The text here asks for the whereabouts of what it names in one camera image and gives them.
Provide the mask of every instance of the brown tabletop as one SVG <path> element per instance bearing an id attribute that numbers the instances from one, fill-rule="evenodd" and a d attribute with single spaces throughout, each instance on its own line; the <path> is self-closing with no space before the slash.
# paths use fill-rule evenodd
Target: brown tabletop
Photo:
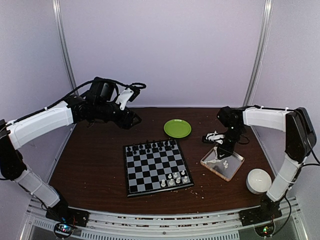
<path id="1" fill-rule="evenodd" d="M 50 184 L 57 188 L 71 207 L 127 214 L 189 214 L 215 212 L 256 206 L 260 197 L 249 192 L 246 177 L 255 168 L 266 170 L 273 178 L 267 159 L 251 129 L 250 144 L 237 145 L 235 151 L 245 158 L 230 182 L 200 164 L 212 148 L 201 141 L 203 135 L 224 132 L 216 119 L 218 108 L 134 108 L 142 123 L 130 130 L 113 122 L 79 123 L 73 131 Z M 194 180 L 194 186 L 175 191 L 127 198 L 123 146 L 146 140 L 165 140 L 166 121 L 183 119 L 192 126 L 191 134 L 179 140 Z"/>

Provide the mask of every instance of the table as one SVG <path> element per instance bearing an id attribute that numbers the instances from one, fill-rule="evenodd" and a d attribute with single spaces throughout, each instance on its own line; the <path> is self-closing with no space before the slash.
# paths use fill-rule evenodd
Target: table
<path id="1" fill-rule="evenodd" d="M 245 158 L 239 171 L 226 182 L 200 164 L 212 148 L 202 136 L 226 129 L 216 119 L 219 108 L 132 108 L 142 123 L 130 130 L 113 122 L 76 125 L 54 170 L 50 184 L 57 188 L 71 207 L 127 214 L 190 214 L 256 206 L 260 196 L 249 192 L 246 177 L 255 168 L 274 178 L 271 167 L 248 127 L 250 144 L 236 145 L 235 152 Z M 127 198 L 123 146 L 146 140 L 164 140 L 164 124 L 183 119 L 192 126 L 188 137 L 179 140 L 191 171 L 194 186 L 176 191 Z"/>

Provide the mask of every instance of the robotic arm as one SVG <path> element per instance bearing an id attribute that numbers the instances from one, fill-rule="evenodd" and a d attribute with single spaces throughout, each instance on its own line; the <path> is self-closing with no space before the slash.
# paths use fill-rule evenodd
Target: robotic arm
<path id="1" fill-rule="evenodd" d="M 242 214 L 242 224 L 255 224 L 269 220 L 279 213 L 280 201 L 295 183 L 307 156 L 317 142 L 307 110 L 277 109 L 260 106 L 230 108 L 223 107 L 217 118 L 227 128 L 224 133 L 208 133 L 203 136 L 205 143 L 216 143 L 219 160 L 231 156 L 243 134 L 245 126 L 260 126 L 285 132 L 285 156 L 283 165 L 267 193 L 261 199 L 260 208 Z"/>
<path id="2" fill-rule="evenodd" d="M 54 129 L 76 124 L 87 120 L 89 123 L 103 121 L 114 122 L 119 128 L 130 129 L 141 122 L 141 118 L 128 109 L 126 104 L 132 102 L 146 87 L 142 83 L 125 85 L 110 79 L 96 77 L 90 89 L 78 96 L 68 93 L 61 101 L 52 106 L 29 114 L 17 120 L 0 120 L 0 171 L 6 180 L 18 183 L 31 195 L 35 195 L 47 208 L 47 217 L 54 220 L 71 223 L 74 219 L 78 226 L 85 227 L 88 213 L 68 207 L 67 201 L 53 187 L 43 182 L 31 168 L 23 163 L 23 157 L 18 151 L 29 141 Z M 117 84 L 125 87 L 119 94 Z M 116 97 L 111 101 L 114 90 Z"/>

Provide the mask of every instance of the chessboard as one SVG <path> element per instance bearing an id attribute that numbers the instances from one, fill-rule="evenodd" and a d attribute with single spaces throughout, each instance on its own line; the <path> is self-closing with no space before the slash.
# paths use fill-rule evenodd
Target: chessboard
<path id="1" fill-rule="evenodd" d="M 176 139 L 127 145 L 123 152 L 128 197 L 194 185 Z"/>

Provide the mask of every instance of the ventilation grille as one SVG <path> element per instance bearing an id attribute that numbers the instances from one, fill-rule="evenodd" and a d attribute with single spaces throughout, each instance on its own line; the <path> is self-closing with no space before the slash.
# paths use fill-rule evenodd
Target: ventilation grille
<path id="1" fill-rule="evenodd" d="M 54 230 L 54 225 L 50 222 L 44 221 L 44 220 L 40 220 L 40 219 L 35 219 L 33 222 L 34 226 L 43 228 L 43 229 L 48 229 L 48 230 Z"/>
<path id="2" fill-rule="evenodd" d="M 119 236 L 111 236 L 103 233 L 92 233 L 87 231 L 82 231 L 81 239 L 84 240 L 146 240 L 147 238 L 135 238 L 135 237 L 119 237 Z M 170 240 L 240 240 L 239 233 L 237 231 L 231 233 L 222 233 L 222 234 L 214 234 L 206 237 L 195 237 L 195 238 L 182 238 L 182 237 L 168 237 Z"/>

